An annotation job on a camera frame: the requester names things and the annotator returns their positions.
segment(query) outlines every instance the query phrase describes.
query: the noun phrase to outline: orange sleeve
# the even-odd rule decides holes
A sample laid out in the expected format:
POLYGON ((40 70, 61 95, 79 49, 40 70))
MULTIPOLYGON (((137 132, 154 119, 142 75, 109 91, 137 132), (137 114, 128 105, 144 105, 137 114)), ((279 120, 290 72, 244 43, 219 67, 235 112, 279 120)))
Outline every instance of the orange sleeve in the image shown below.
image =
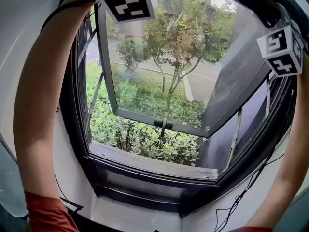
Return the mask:
POLYGON ((272 229, 245 227, 237 230, 237 232, 272 232, 272 229))
POLYGON ((78 232, 60 199, 46 198, 25 191, 33 232, 78 232))

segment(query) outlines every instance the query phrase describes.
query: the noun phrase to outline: foliage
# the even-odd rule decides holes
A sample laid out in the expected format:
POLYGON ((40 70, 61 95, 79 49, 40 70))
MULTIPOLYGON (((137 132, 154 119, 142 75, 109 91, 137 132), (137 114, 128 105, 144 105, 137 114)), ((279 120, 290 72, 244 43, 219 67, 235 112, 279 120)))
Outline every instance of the foliage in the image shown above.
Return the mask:
POLYGON ((108 13, 106 13, 106 31, 107 31, 107 38, 109 39, 118 38, 119 27, 108 13))
POLYGON ((158 15, 146 23, 144 39, 161 70, 162 93, 166 86, 162 64, 174 67, 173 81, 168 90, 171 95, 201 61, 217 62, 225 54, 235 21, 235 11, 231 11, 234 2, 226 0, 221 8, 214 8, 207 5, 210 4, 207 0, 171 0, 175 15, 168 18, 165 0, 158 1, 158 15), (212 21, 206 18, 207 11, 214 13, 212 21))
POLYGON ((226 0, 220 8, 216 9, 214 19, 211 22, 214 34, 211 43, 208 44, 210 47, 203 56, 205 60, 217 62, 226 53, 235 23, 235 9, 236 3, 231 0, 226 0))
POLYGON ((127 38, 117 45, 117 52, 128 71, 133 71, 144 60, 149 59, 147 45, 142 39, 127 38))
MULTIPOLYGON (((118 107, 161 118, 168 117, 189 126, 200 126, 205 103, 189 101, 185 96, 183 83, 170 96, 161 93, 159 73, 136 69, 136 77, 125 79, 120 73, 120 66, 112 64, 111 67, 118 107)), ((166 82, 171 84, 170 75, 166 82)))
MULTIPOLYGON (((86 88, 88 106, 91 103, 100 73, 101 67, 98 66, 97 61, 87 64, 86 88)), ((132 90, 135 92, 137 89, 136 86, 130 87, 128 82, 124 82, 121 85, 123 85, 124 90, 129 92, 132 90)), ((132 101, 131 98, 126 98, 125 102, 132 101)), ((196 136, 166 130, 165 137, 160 138, 160 129, 157 127, 113 115, 104 82, 98 93, 90 127, 94 140, 115 146, 124 151, 157 160, 192 166, 194 166, 195 161, 198 159, 196 136)))

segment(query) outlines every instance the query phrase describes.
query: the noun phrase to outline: black cable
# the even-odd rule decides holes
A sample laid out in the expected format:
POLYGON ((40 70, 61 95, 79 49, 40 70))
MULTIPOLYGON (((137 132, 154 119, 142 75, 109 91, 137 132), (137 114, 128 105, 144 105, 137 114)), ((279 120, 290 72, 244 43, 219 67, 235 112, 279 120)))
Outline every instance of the black cable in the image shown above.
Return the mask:
POLYGON ((70 201, 70 200, 67 199, 67 197, 64 195, 63 191, 61 190, 61 187, 60 187, 60 185, 59 185, 59 182, 58 182, 58 180, 57 180, 56 175, 55 175, 55 178, 56 178, 56 182, 57 182, 57 184, 58 184, 59 190, 60 190, 60 192, 62 193, 62 195, 64 196, 64 198, 60 197, 60 199, 63 200, 64 202, 66 202, 66 203, 68 203, 68 204, 70 204, 70 205, 76 207, 76 210, 73 211, 70 215, 72 216, 72 215, 74 215, 76 212, 82 210, 82 209, 83 209, 83 206, 81 206, 81 205, 79 205, 79 204, 76 204, 76 203, 74 203, 74 202, 72 202, 72 201, 70 201))
POLYGON ((43 28, 46 26, 46 24, 50 21, 51 18, 53 18, 56 14, 58 14, 60 11, 63 11, 65 9, 68 8, 72 8, 72 7, 80 7, 83 6, 85 4, 89 4, 89 3, 96 3, 96 0, 78 0, 78 1, 73 1, 73 2, 68 2, 64 5, 61 5, 60 7, 58 7, 57 9, 55 9, 49 16, 48 18, 45 20, 41 31, 43 30, 43 28))
MULTIPOLYGON (((287 116, 288 116, 288 114, 289 114, 289 112, 290 112, 290 109, 291 109, 290 105, 291 105, 293 93, 294 93, 294 92, 291 93, 291 97, 290 97, 290 101, 289 101, 289 105, 288 105, 288 110, 287 110, 287 112, 286 112, 284 121, 286 120, 286 118, 287 118, 287 116)), ((217 226, 216 226, 216 228, 214 229, 213 232, 220 232, 220 231, 222 231, 222 230, 224 229, 224 227, 225 227, 225 226, 227 225, 227 223, 228 223, 228 220, 229 220, 230 216, 231 216, 231 215, 233 214, 233 212, 236 210, 236 208, 237 208, 237 206, 238 206, 238 203, 239 203, 240 200, 243 198, 243 196, 246 194, 246 192, 247 192, 247 191, 253 186, 253 184, 256 182, 256 180, 257 180, 258 177, 260 176, 260 174, 261 174, 261 172, 263 171, 263 169, 264 169, 267 165, 274 163, 275 161, 279 160, 279 159, 283 156, 283 155, 281 155, 280 157, 278 157, 277 159, 273 160, 272 162, 267 163, 267 162, 270 160, 270 158, 271 158, 273 152, 275 151, 276 145, 277 145, 277 144, 280 142, 280 140, 281 140, 281 134, 283 133, 283 128, 284 128, 284 126, 281 127, 280 132, 278 133, 277 141, 276 141, 276 143, 274 144, 274 146, 273 146, 272 150, 270 151, 270 153, 268 154, 268 156, 267 156, 265 162, 264 162, 255 172, 253 172, 253 174, 252 174, 252 176, 251 176, 251 179, 250 179, 250 181, 249 181, 249 183, 248 183, 246 189, 245 189, 239 196, 236 196, 236 197, 235 197, 235 201, 234 201, 232 207, 228 208, 229 213, 228 213, 228 215, 227 215, 227 218, 221 223, 221 225, 220 225, 218 228, 217 228, 217 226)))
POLYGON ((59 185, 59 182, 58 182, 58 180, 57 180, 56 175, 55 175, 55 178, 56 178, 56 182, 57 182, 57 184, 58 184, 58 187, 59 187, 60 192, 62 193, 63 197, 65 197, 65 199, 68 200, 67 197, 64 195, 64 193, 62 192, 62 190, 61 190, 61 188, 60 188, 60 185, 59 185))
POLYGON ((88 18, 90 18, 94 13, 95 13, 95 11, 92 12, 91 15, 87 16, 87 17, 84 19, 84 21, 87 20, 88 18))

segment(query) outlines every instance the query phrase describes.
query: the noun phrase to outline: tree trunk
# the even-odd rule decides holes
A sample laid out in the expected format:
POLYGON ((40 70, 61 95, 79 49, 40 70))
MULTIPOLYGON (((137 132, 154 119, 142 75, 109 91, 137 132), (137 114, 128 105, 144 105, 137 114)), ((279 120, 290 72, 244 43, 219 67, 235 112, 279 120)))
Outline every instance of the tree trunk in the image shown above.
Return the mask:
POLYGON ((202 54, 199 56, 199 58, 198 58, 198 60, 197 60, 197 63, 195 64, 195 66, 193 66, 193 68, 192 68, 191 70, 189 70, 189 71, 188 71, 186 74, 184 74, 183 76, 178 77, 177 83, 175 84, 175 86, 174 86, 173 89, 172 89, 172 87, 171 87, 169 94, 172 94, 172 93, 175 91, 175 89, 176 89, 176 87, 178 86, 178 84, 180 83, 180 81, 181 81, 186 75, 188 75, 189 73, 191 73, 191 72, 197 67, 198 63, 200 63, 200 61, 202 60, 202 57, 203 57, 203 55, 204 55, 205 52, 206 52, 206 46, 204 47, 204 50, 203 50, 202 54))
POLYGON ((173 89, 173 86, 174 86, 174 83, 175 83, 175 80, 176 80, 176 69, 174 70, 174 75, 173 75, 173 79, 172 79, 172 84, 170 85, 170 89, 169 89, 169 94, 171 94, 172 92, 172 89, 173 89))
POLYGON ((182 8, 182 11, 181 11, 181 13, 179 14, 179 16, 178 16, 178 18, 177 18, 177 20, 176 20, 175 22, 172 22, 172 20, 173 20, 174 17, 170 20, 169 25, 168 25, 168 27, 166 28, 166 33, 169 32, 169 30, 170 30, 172 24, 176 24, 176 23, 180 20, 180 18, 182 17, 182 15, 183 15, 183 8, 182 8))
POLYGON ((157 63, 157 61, 155 60, 155 58, 153 57, 155 64, 157 65, 157 67, 159 67, 161 73, 162 73, 162 77, 163 77, 163 84, 162 84, 162 93, 164 93, 165 91, 165 74, 161 68, 161 66, 157 63))

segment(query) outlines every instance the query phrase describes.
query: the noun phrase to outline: window frame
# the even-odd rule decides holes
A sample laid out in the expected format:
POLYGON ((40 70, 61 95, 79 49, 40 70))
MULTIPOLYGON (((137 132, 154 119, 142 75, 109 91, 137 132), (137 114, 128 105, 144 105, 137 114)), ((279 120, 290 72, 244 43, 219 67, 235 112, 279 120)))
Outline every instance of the window frame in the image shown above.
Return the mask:
MULTIPOLYGON (((74 153, 78 159, 78 162, 81 164, 89 182, 91 183, 94 192, 99 195, 105 195, 116 200, 131 203, 137 206, 148 208, 148 201, 139 199, 130 201, 130 198, 127 197, 125 193, 121 195, 115 195, 115 192, 107 194, 104 192, 104 183, 105 180, 101 178, 96 168, 96 165, 99 164, 106 169, 109 169, 115 173, 119 171, 122 175, 131 176, 136 179, 143 179, 148 182, 171 185, 175 186, 175 183, 179 181, 179 178, 168 179, 169 176, 163 176, 161 174, 157 176, 152 176, 153 173, 147 171, 141 171, 134 169, 134 167, 129 166, 129 169, 124 169, 124 166, 117 164, 116 162, 108 161, 102 157, 94 159, 89 151, 89 137, 86 137, 86 130, 84 128, 84 115, 81 110, 80 102, 82 101, 83 92, 79 89, 79 79, 78 79, 78 68, 76 67, 77 56, 78 56, 78 39, 74 40, 68 65, 64 77, 63 87, 60 96, 60 108, 62 116, 64 119, 65 127, 67 129, 70 142, 74 153)), ((239 183, 245 176, 247 176, 254 168, 256 168, 268 154, 272 147, 274 147, 275 139, 277 140, 282 135, 276 134, 276 129, 280 126, 284 126, 284 131, 288 129, 293 118, 293 112, 289 112, 289 117, 283 123, 282 118, 286 112, 286 100, 288 98, 288 92, 291 91, 290 83, 293 78, 288 77, 284 79, 284 85, 280 87, 280 95, 277 94, 274 98, 276 100, 276 105, 270 111, 269 119, 263 120, 263 127, 259 128, 260 130, 252 140, 251 145, 249 145, 244 153, 236 159, 236 161, 231 165, 230 168, 223 175, 221 175, 216 181, 211 181, 208 184, 208 189, 200 190, 195 195, 189 199, 182 200, 181 205, 176 209, 174 205, 162 206, 161 203, 158 205, 152 205, 153 209, 165 210, 165 211, 175 211, 177 210, 180 213, 181 217, 184 217, 191 212, 195 211, 197 208, 201 208, 205 204, 211 202, 215 198, 223 195, 228 190, 233 188, 237 183, 239 183)), ((192 188, 194 183, 182 183, 183 187, 192 188)))
MULTIPOLYGON (((111 62, 110 62, 109 50, 108 50, 108 38, 107 38, 107 29, 106 29, 106 10, 101 9, 100 12, 96 11, 95 13, 98 14, 98 20, 96 21, 96 23, 99 28, 97 32, 97 38, 98 38, 98 41, 100 41, 99 52, 100 53, 102 52, 102 55, 105 56, 104 58, 102 58, 103 75, 104 75, 106 89, 107 89, 108 97, 111 103, 113 114, 123 117, 123 118, 135 120, 137 122, 145 123, 148 125, 162 127, 162 124, 163 124, 162 118, 156 118, 155 116, 132 112, 132 111, 121 109, 118 107, 114 85, 113 85, 111 62)), ((168 122, 172 124, 172 128, 170 129, 173 131, 178 131, 178 132, 183 132, 183 133, 187 133, 187 134, 191 134, 195 136, 209 138, 207 129, 199 129, 199 128, 187 126, 187 125, 175 122, 175 121, 171 121, 169 119, 168 119, 168 122)))

